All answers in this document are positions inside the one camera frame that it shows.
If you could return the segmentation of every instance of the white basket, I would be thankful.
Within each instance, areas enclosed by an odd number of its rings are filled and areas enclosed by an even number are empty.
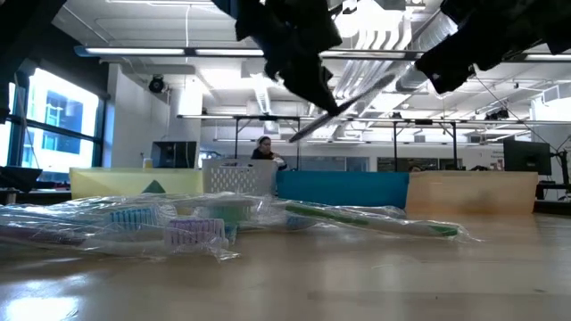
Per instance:
[[[204,160],[204,192],[274,194],[276,172],[273,160]]]

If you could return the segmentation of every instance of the robotic claw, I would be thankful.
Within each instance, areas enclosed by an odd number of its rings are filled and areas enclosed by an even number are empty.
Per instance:
[[[330,115],[339,114],[327,86],[333,74],[319,53],[340,45],[342,39],[331,19],[327,0],[213,0],[236,19],[236,38],[251,37],[264,52],[268,77],[284,80],[292,93]]]
[[[342,5],[330,10],[327,0],[212,2],[236,19],[238,40],[251,37],[264,52],[270,78],[278,75],[290,92],[332,116],[339,114],[327,87],[333,75],[319,53],[342,43],[333,23]],[[443,0],[441,10],[459,25],[458,32],[415,63],[439,94],[474,76],[474,65],[489,70],[541,44],[552,54],[571,48],[569,0]]]

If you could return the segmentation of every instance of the yellow box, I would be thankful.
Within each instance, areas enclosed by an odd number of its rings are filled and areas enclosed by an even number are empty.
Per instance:
[[[150,193],[203,193],[203,173],[194,169],[71,169],[73,199]]]

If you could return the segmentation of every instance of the green triangle logo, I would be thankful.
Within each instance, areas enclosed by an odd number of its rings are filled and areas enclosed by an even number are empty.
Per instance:
[[[143,193],[167,193],[167,191],[162,188],[159,182],[154,180],[151,184],[149,184],[149,186],[146,187]]]

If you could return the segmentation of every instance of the wooden table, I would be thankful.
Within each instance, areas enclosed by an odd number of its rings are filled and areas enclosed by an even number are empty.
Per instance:
[[[485,242],[342,228],[239,235],[240,259],[2,247],[3,320],[569,320],[571,220],[471,216]]]

